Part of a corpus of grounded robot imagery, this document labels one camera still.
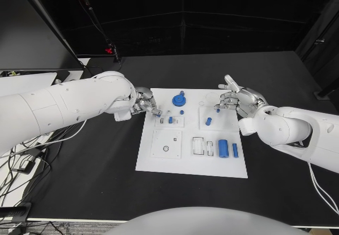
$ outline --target white cable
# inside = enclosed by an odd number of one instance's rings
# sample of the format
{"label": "white cable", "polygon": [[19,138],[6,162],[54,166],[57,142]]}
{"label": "white cable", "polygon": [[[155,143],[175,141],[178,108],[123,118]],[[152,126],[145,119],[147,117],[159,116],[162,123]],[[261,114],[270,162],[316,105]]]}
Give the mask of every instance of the white cable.
{"label": "white cable", "polygon": [[[323,201],[328,203],[328,205],[329,205],[329,207],[332,208],[332,210],[335,211],[335,213],[339,215],[339,209],[338,209],[336,202],[334,201],[334,199],[332,199],[331,195],[328,194],[328,192],[322,189],[322,187],[321,187],[321,185],[319,185],[319,183],[318,183],[318,181],[316,181],[316,176],[315,176],[315,173],[313,173],[313,170],[312,170],[310,163],[308,163],[308,164],[309,164],[310,178],[312,178],[312,182],[313,182],[313,186],[315,186],[315,188],[316,188],[318,194],[321,195]],[[334,206],[331,205],[331,203],[328,202],[328,200],[325,199],[325,197],[323,197],[322,193],[319,192],[318,188],[321,188],[322,191],[323,191],[323,193],[328,195],[328,197],[329,197],[329,199],[331,199],[331,201],[332,201],[332,203],[334,203],[334,205],[335,205],[335,208],[334,208]]]}
{"label": "white cable", "polygon": [[25,151],[28,151],[28,150],[31,150],[31,149],[33,149],[33,148],[42,146],[42,145],[46,145],[46,144],[49,144],[49,143],[58,143],[58,142],[61,142],[61,141],[70,140],[70,139],[80,133],[80,131],[81,131],[81,129],[83,129],[85,123],[87,123],[87,120],[84,121],[84,124],[83,124],[80,130],[77,131],[77,133],[75,133],[71,137],[65,138],[64,140],[58,140],[58,141],[52,141],[52,142],[42,143],[42,144],[39,144],[39,145],[36,145],[36,146],[33,146],[33,147],[31,147],[31,148],[23,149],[22,151],[19,151],[19,152],[16,152],[16,153],[12,153],[12,154],[9,154],[9,155],[2,156],[0,159],[2,159],[2,158],[6,158],[6,157],[9,157],[9,156],[13,156],[13,155],[16,155],[16,154],[19,154],[19,153],[22,153],[22,152],[25,152]]}

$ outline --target black wall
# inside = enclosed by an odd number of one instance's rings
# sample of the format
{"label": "black wall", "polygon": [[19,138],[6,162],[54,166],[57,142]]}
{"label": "black wall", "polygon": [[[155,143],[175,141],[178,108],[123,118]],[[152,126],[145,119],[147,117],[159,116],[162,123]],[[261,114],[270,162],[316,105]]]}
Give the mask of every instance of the black wall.
{"label": "black wall", "polygon": [[[75,54],[107,54],[80,0],[41,0]],[[329,0],[91,0],[123,56],[295,50]]]}

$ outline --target black tabletop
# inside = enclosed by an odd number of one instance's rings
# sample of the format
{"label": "black tabletop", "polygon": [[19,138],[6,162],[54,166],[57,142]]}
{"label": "black tabletop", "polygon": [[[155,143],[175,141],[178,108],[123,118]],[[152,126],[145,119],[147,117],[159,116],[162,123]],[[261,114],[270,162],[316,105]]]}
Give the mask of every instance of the black tabletop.
{"label": "black tabletop", "polygon": [[[119,69],[113,58],[90,66]],[[100,73],[100,68],[90,68]],[[129,57],[120,72],[134,86],[217,89],[230,74],[270,105],[336,114],[319,101],[313,78],[295,52]],[[116,122],[101,114],[64,142],[52,173],[29,197],[29,218],[130,220],[176,207],[220,207],[299,226],[339,226],[339,217],[313,188],[308,164],[241,136],[248,179],[136,171],[145,114]],[[58,144],[51,149],[51,157]],[[339,202],[339,174],[313,167],[318,182]]]}

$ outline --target robotic hand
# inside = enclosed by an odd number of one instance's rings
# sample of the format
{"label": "robotic hand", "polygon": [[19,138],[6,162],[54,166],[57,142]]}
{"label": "robotic hand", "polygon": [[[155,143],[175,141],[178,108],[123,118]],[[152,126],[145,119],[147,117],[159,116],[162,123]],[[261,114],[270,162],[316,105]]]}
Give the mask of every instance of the robotic hand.
{"label": "robotic hand", "polygon": [[146,111],[162,114],[150,89],[134,87],[116,71],[35,92],[3,96],[0,156],[22,141],[103,113],[114,114],[116,121],[124,121],[132,114]]}
{"label": "robotic hand", "polygon": [[[309,110],[270,106],[263,95],[238,86],[231,76],[225,76],[230,89],[221,95],[215,109],[237,110],[244,136],[259,133],[259,137],[279,151],[339,173],[339,116]],[[309,146],[302,142],[310,135]]]}

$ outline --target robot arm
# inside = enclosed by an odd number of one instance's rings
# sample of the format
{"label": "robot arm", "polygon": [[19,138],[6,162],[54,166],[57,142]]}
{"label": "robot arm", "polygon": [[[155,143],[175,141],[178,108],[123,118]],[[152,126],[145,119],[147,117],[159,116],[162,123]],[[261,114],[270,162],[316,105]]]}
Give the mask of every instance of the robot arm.
{"label": "robot arm", "polygon": [[[270,106],[263,95],[237,85],[225,76],[231,89],[221,95],[215,109],[237,110],[244,117],[238,121],[244,136],[259,133],[259,137],[279,151],[339,173],[339,116],[309,110]],[[309,146],[295,142],[303,141],[312,133]]]}
{"label": "robot arm", "polygon": [[145,111],[162,114],[152,91],[136,88],[124,75],[114,71],[35,92],[3,96],[0,156],[22,141],[104,112],[114,114],[116,121],[123,121]]}

